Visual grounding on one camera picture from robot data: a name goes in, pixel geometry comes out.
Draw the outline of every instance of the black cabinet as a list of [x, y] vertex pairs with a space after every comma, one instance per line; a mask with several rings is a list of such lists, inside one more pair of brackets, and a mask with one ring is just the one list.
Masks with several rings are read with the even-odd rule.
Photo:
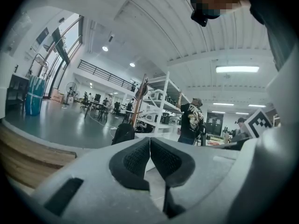
[[26, 94], [28, 91], [29, 79], [13, 74], [6, 93], [6, 112], [18, 108], [21, 104], [24, 109]]
[[207, 113], [206, 117], [206, 131], [209, 134], [221, 135], [223, 123], [223, 114]]

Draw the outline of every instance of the black backpack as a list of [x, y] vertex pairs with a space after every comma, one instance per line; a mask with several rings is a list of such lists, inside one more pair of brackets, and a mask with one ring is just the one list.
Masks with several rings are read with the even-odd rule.
[[128, 103], [127, 110], [132, 111], [133, 105], [132, 103]]
[[112, 144], [118, 144], [124, 141], [133, 140], [135, 138], [135, 130], [129, 124], [120, 124], [115, 132]]

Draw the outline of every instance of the concrete floor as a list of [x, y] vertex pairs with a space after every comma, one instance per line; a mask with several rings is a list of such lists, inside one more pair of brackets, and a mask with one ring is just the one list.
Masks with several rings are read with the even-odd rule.
[[163, 210], [165, 196], [165, 181], [158, 170], [153, 168], [145, 173], [144, 179], [149, 182], [150, 197], [153, 203]]
[[80, 148], [111, 145], [115, 135], [115, 130], [111, 130], [111, 127], [117, 128], [122, 123], [122, 117], [118, 119], [115, 115], [108, 114], [107, 123], [101, 122], [101, 125], [91, 118], [94, 117], [94, 111], [84, 119], [85, 110], [80, 106], [79, 103], [62, 105], [56, 101], [44, 100], [39, 115], [30, 116], [11, 110], [6, 114], [5, 120], [33, 136], [61, 145]]

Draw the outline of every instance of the wooden plank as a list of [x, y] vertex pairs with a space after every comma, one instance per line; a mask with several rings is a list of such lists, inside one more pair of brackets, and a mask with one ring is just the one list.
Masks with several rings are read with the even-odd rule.
[[32, 158], [42, 165], [53, 168], [61, 168], [77, 157], [75, 152], [50, 148], [32, 142], [3, 125], [0, 126], [0, 140], [27, 158]]
[[0, 143], [0, 156], [6, 173], [16, 181], [36, 188], [42, 181], [57, 171], [25, 159], [22, 155]]

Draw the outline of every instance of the fluorescent light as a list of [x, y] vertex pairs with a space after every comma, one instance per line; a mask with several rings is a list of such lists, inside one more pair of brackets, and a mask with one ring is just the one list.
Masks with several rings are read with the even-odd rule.
[[221, 112], [221, 111], [212, 111], [212, 113], [225, 114], [225, 112]]
[[249, 115], [249, 113], [239, 113], [239, 112], [237, 112], [236, 114], [245, 114], [245, 115]]
[[213, 105], [230, 105], [230, 106], [233, 106], [234, 104], [213, 103]]
[[222, 72], [257, 72], [260, 69], [258, 66], [218, 66], [216, 73]]
[[251, 106], [251, 107], [266, 107], [265, 105], [248, 105], [248, 106]]

